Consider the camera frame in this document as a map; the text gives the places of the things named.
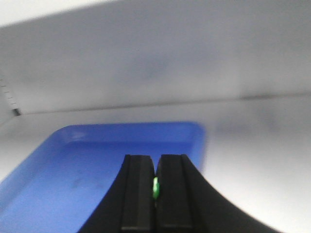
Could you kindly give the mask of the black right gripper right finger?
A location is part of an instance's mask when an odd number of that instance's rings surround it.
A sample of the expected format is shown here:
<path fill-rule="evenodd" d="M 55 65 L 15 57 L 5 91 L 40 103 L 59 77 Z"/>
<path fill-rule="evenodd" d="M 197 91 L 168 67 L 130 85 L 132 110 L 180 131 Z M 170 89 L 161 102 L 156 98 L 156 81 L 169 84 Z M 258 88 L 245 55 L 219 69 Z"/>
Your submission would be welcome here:
<path fill-rule="evenodd" d="M 159 233 L 274 233 L 222 196 L 189 157 L 162 155 L 156 175 Z"/>

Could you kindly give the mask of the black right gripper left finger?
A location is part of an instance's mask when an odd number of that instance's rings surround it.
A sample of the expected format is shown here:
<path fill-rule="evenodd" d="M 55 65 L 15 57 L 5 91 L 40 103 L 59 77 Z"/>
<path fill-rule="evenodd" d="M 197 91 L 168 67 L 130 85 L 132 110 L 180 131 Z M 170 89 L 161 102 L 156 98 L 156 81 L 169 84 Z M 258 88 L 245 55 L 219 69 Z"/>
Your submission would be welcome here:
<path fill-rule="evenodd" d="M 154 165 L 150 156 L 126 155 L 111 187 L 81 233 L 153 233 Z"/>

